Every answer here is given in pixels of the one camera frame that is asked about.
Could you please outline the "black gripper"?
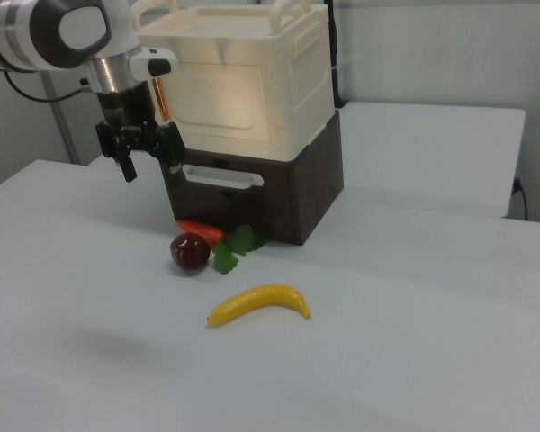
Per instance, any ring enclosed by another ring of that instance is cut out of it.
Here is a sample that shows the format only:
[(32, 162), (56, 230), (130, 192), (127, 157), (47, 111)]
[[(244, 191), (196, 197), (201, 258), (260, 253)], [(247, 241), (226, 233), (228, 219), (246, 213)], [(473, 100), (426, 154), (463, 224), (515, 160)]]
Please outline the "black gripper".
[(97, 94), (104, 121), (96, 125), (96, 133), (103, 155), (114, 158), (127, 183), (137, 178), (131, 159), (131, 148), (122, 129), (134, 130), (140, 144), (137, 151), (145, 151), (158, 158), (164, 172), (176, 173), (186, 158), (186, 148), (177, 125), (170, 122), (158, 126), (156, 108), (148, 84), (138, 84), (122, 92)]

